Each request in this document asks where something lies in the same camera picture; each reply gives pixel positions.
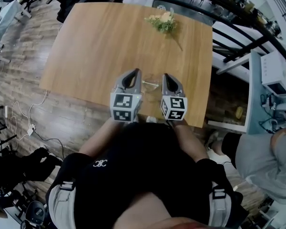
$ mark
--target person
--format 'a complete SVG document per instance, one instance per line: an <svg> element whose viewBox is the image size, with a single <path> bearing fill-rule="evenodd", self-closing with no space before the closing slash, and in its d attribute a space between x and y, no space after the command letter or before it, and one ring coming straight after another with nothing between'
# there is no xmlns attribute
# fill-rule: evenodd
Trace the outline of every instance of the person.
<svg viewBox="0 0 286 229"><path fill-rule="evenodd" d="M6 218L3 209L12 207L12 202L19 199L20 193L13 190L17 184L25 181L44 181L61 163L62 160L43 147L24 157L14 154L0 156L0 217Z"/></svg>
<svg viewBox="0 0 286 229"><path fill-rule="evenodd" d="M286 128L275 134L214 132L207 145L216 154L227 155L247 182L286 204Z"/></svg>
<svg viewBox="0 0 286 229"><path fill-rule="evenodd" d="M228 197L232 207L221 207L220 218L226 226L235 223L242 198L185 120L172 122L173 128L123 125L108 119L65 158L46 194L58 229L205 228L215 219L215 200Z"/></svg>

